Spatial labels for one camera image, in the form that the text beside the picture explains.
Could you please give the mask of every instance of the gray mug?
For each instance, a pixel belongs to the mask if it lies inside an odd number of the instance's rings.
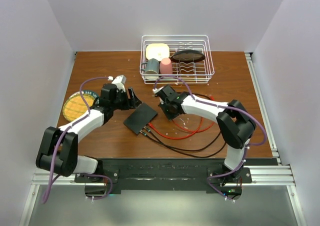
[[[148,80],[156,80],[159,76],[156,76],[159,74],[159,68],[160,63],[155,58],[149,59],[148,62],[143,62],[141,65],[146,65],[145,69],[141,69],[144,71],[144,77]]]

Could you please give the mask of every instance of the wooden table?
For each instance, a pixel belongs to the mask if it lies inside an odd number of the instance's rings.
[[[215,74],[208,84],[190,84],[194,93],[213,95],[214,100],[219,102],[230,102],[237,99],[247,111],[256,119],[262,122],[256,93],[251,80],[247,61],[243,52],[212,52]],[[76,56],[70,81],[67,87],[64,101],[73,93],[79,91],[80,84],[90,78],[125,75],[126,88],[133,87],[137,97],[150,105],[158,112],[158,116],[152,122],[154,126],[170,137],[181,137],[186,135],[174,124],[167,120],[161,109],[158,107],[159,99],[152,97],[152,84],[144,84],[138,70],[140,63],[139,51],[122,52],[79,52]],[[100,94],[102,85],[106,80],[96,80],[85,85],[84,89],[92,90]],[[173,85],[176,91],[185,91],[182,85]],[[104,126],[97,128],[86,136],[78,147],[79,155],[86,155],[95,158],[185,158],[186,156],[164,148],[142,134],[136,136],[123,124],[123,121],[133,110],[115,111],[114,116]],[[195,115],[181,115],[176,122],[192,130],[196,129],[200,117]],[[67,124],[62,113],[58,125]],[[203,128],[211,122],[205,119]],[[185,149],[198,149],[210,143],[219,133],[218,125],[202,133],[196,133],[190,138],[183,140],[170,140],[160,137],[165,143]],[[252,142],[260,142],[263,138],[262,132],[257,129],[252,137]],[[214,153],[223,145],[222,136],[205,151],[197,153],[199,156],[206,156]],[[227,149],[225,148],[216,158],[224,158]],[[253,146],[248,152],[249,158],[272,157],[269,143],[262,146]]]

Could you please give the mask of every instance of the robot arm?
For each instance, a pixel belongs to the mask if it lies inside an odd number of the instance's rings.
[[[114,115],[115,110],[130,110],[137,108],[142,102],[136,97],[132,88],[125,88],[126,77],[117,76],[112,83],[106,83],[101,89],[90,111],[59,128],[48,127],[43,135],[36,158],[36,166],[50,171],[53,152],[58,138],[69,128],[62,139],[61,151],[55,157],[54,173],[70,176],[72,173],[99,174],[101,163],[87,156],[78,155],[78,143],[94,129],[101,127]]]
[[[218,123],[222,137],[228,145],[224,161],[226,170],[232,171],[241,163],[245,146],[249,143],[256,124],[241,112],[219,107],[229,106],[245,111],[239,101],[215,102],[194,96],[195,99],[204,102],[202,103],[193,99],[188,92],[178,94],[169,85],[154,89],[153,93],[160,97],[159,106],[169,120],[181,114],[193,114]]]

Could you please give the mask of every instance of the black plate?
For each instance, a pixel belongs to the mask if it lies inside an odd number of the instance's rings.
[[[206,56],[202,52],[192,49],[178,51],[170,57],[172,62],[183,62],[185,64],[197,63],[205,60],[205,58]]]

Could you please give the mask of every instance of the pink cup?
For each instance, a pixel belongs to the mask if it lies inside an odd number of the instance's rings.
[[[160,63],[160,74],[162,75],[172,75],[172,63],[170,58],[163,58]]]

